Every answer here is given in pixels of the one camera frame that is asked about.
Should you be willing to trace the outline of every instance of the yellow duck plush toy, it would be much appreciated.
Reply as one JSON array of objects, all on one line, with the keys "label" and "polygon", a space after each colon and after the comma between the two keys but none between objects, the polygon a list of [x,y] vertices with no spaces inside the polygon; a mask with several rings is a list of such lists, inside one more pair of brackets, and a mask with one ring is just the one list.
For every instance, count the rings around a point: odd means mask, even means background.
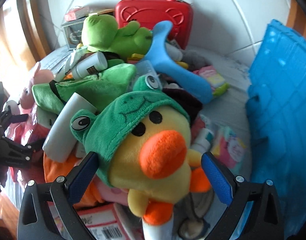
[{"label": "yellow duck plush toy", "polygon": [[111,187],[129,190],[130,210],[149,225],[168,222],[173,205],[189,192],[211,188],[200,167],[201,154],[189,149],[187,113],[159,90],[152,76],[141,76],[132,92],[98,116],[77,112],[71,131],[86,152],[98,153],[97,176]]}]

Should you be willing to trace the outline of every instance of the red plastic case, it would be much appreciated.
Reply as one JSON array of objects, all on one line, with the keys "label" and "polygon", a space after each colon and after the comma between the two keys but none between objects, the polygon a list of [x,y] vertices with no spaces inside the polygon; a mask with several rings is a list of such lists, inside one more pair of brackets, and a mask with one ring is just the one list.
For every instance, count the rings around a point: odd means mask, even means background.
[{"label": "red plastic case", "polygon": [[182,49],[188,43],[192,28],[192,7],[179,0],[122,0],[115,8],[115,17],[119,27],[132,20],[141,23],[141,27],[150,30],[161,21],[171,21],[173,28],[169,39],[175,39]]}]

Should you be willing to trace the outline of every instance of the curtain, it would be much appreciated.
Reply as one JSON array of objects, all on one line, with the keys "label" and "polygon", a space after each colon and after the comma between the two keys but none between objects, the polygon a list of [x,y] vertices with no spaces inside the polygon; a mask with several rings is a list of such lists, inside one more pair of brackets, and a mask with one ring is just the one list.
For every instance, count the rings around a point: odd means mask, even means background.
[{"label": "curtain", "polygon": [[27,44],[16,0],[0,9],[0,81],[10,95],[18,95],[36,61]]}]

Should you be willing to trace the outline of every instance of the blue plastic board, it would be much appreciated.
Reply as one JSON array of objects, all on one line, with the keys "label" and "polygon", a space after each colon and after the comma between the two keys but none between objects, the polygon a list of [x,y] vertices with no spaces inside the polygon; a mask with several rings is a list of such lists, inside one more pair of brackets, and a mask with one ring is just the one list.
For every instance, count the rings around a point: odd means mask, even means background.
[{"label": "blue plastic board", "polygon": [[306,41],[273,20],[250,71],[251,181],[273,180],[285,238],[306,221]]}]

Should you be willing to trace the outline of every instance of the frog eye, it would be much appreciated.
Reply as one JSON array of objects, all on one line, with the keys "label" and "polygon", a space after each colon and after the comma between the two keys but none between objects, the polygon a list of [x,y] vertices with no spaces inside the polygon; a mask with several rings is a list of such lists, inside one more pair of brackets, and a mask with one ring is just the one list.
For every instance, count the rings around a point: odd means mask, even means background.
[{"label": "frog eye", "polygon": [[91,124],[91,119],[88,116],[79,116],[72,122],[72,128],[75,131],[85,130]]},{"label": "frog eye", "polygon": [[148,87],[150,89],[153,89],[153,90],[157,90],[158,89],[157,79],[154,78],[153,76],[146,76],[145,82],[146,82],[146,85],[148,85]]}]

